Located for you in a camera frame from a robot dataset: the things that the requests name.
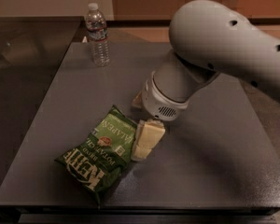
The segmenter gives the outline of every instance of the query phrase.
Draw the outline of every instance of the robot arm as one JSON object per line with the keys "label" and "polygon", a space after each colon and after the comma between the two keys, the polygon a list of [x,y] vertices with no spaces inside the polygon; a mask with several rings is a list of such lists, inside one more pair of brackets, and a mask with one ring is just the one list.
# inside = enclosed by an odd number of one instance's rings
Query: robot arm
{"label": "robot arm", "polygon": [[145,109],[174,120],[190,96],[219,73],[238,77],[280,103],[280,39],[219,3],[197,0],[180,8],[170,23],[174,50],[142,90]]}

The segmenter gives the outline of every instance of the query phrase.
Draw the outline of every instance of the plastic bottle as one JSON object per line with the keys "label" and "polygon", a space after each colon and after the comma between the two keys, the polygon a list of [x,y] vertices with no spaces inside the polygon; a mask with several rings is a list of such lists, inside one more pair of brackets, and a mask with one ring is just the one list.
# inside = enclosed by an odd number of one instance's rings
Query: plastic bottle
{"label": "plastic bottle", "polygon": [[91,55],[96,65],[107,66],[110,64],[110,59],[105,17],[95,3],[88,4],[88,9],[85,22],[91,44]]}

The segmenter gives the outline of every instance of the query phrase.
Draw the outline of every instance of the table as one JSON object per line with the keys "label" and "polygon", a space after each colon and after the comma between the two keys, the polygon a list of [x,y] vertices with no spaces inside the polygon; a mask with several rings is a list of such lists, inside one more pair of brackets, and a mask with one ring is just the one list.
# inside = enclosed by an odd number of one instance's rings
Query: table
{"label": "table", "polygon": [[0,186],[80,18],[0,18]]}
{"label": "table", "polygon": [[[164,44],[111,44],[112,64],[98,68],[88,44],[73,43],[0,188],[0,206],[23,213],[97,212],[96,204],[54,162],[116,104],[128,117]],[[220,75],[197,92],[188,110],[146,161],[132,163],[107,193],[102,211],[248,213],[280,208],[280,160],[237,79]]]}

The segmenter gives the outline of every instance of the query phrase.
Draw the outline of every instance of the chip bag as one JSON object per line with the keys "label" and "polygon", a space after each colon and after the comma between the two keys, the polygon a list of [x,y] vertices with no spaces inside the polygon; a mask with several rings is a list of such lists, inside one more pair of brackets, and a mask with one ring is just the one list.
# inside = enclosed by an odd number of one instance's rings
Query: chip bag
{"label": "chip bag", "polygon": [[136,128],[137,125],[113,105],[83,144],[65,152],[56,161],[100,204],[102,195],[131,161]]}

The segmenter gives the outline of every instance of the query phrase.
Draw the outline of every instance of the bottle label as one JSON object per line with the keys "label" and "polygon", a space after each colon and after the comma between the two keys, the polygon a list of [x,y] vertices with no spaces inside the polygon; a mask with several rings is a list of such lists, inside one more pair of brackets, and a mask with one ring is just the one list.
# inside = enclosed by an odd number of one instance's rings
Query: bottle label
{"label": "bottle label", "polygon": [[98,30],[88,30],[88,35],[89,39],[92,41],[103,41],[108,37],[106,28],[101,28]]}

